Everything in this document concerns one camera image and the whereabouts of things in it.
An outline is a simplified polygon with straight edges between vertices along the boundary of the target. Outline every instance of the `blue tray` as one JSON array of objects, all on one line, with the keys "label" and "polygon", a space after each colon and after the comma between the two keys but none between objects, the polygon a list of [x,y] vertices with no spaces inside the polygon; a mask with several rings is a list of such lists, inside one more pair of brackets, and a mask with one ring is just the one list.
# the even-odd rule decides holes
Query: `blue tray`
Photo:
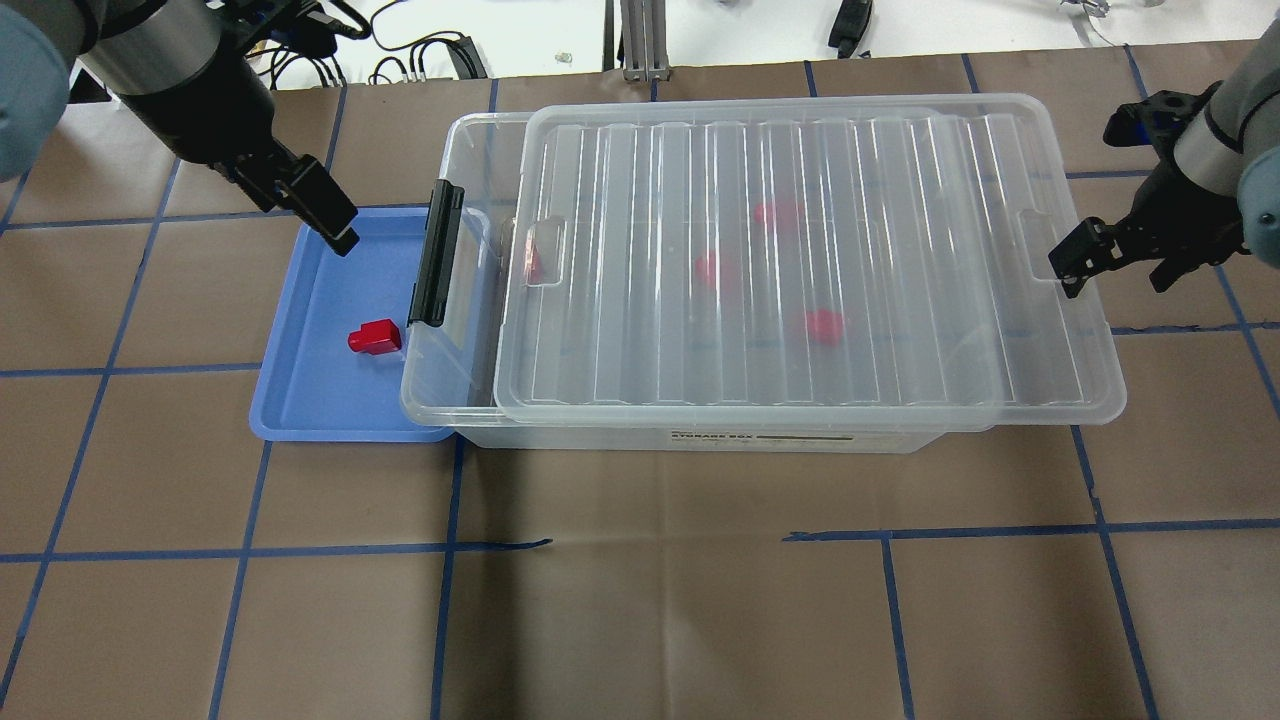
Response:
[{"label": "blue tray", "polygon": [[347,347],[347,333],[380,318],[394,320],[404,334],[425,220],[426,208],[361,210],[353,223],[360,243],[346,258],[302,225],[253,392],[250,427],[256,436],[438,442],[453,434],[404,416],[401,354],[357,355]]}]

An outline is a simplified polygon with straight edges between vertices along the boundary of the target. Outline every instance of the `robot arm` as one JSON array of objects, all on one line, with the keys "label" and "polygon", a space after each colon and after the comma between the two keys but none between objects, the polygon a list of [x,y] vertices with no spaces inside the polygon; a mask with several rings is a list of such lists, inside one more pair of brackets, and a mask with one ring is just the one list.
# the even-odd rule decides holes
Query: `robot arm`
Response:
[{"label": "robot arm", "polygon": [[1235,254],[1280,268],[1280,22],[1225,82],[1121,105],[1103,141],[1151,145],[1160,163],[1116,224],[1082,222],[1050,252],[1068,297],[1093,275],[1160,260],[1156,292]]},{"label": "robot arm", "polygon": [[273,137],[271,96],[243,58],[269,33],[326,56],[335,27],[346,26],[315,0],[216,10],[204,0],[0,0],[0,179],[31,167],[83,55],[175,155],[218,170],[264,211],[292,210],[346,255],[358,240],[355,205],[319,160]]}]

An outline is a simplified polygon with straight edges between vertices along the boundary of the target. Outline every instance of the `box handle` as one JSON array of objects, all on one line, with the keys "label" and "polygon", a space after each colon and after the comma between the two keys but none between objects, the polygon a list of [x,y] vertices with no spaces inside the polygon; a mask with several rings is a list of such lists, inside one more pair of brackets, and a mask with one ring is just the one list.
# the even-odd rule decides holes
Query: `box handle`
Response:
[{"label": "box handle", "polygon": [[453,277],[453,251],[458,245],[458,223],[462,219],[465,191],[449,181],[435,181],[431,206],[426,211],[426,241],[422,261],[413,283],[413,300],[408,306],[408,324],[426,323],[433,328],[444,324],[444,302]]}]

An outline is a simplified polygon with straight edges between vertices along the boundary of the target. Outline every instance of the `white floor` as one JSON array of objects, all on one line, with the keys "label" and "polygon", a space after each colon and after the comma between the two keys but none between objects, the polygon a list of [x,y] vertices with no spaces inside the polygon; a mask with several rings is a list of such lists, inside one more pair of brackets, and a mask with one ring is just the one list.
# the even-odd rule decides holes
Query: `white floor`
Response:
[{"label": "white floor", "polygon": [[[352,0],[371,14],[388,0]],[[1059,0],[876,0],[859,47],[874,56],[989,53],[1243,40],[1262,35],[1280,0],[1111,0],[1102,19]],[[781,63],[835,58],[827,33],[838,0],[667,0],[672,65]],[[429,32],[472,36],[493,77],[599,70],[604,0],[406,0],[378,18],[378,37],[399,45]],[[352,82],[365,82],[388,55],[372,41],[340,40],[338,59]],[[404,58],[406,53],[397,54]],[[428,51],[428,74],[453,77],[439,45]],[[280,87],[317,85],[315,70],[294,63]]]}]

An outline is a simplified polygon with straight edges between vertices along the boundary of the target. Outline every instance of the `black latch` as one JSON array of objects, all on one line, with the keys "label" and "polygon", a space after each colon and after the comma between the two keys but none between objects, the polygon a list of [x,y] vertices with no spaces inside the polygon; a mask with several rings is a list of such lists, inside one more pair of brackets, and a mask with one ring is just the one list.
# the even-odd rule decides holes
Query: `black latch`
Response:
[{"label": "black latch", "polygon": [[836,23],[831,26],[831,36],[827,37],[827,47],[835,47],[837,58],[851,58],[870,22],[872,0],[841,0]]},{"label": "black latch", "polygon": [[444,302],[453,275],[453,251],[458,243],[462,219],[463,190],[449,181],[435,181],[431,206],[426,211],[426,240],[422,261],[413,283],[413,300],[408,306],[408,324],[426,323],[433,328],[444,324]]}]

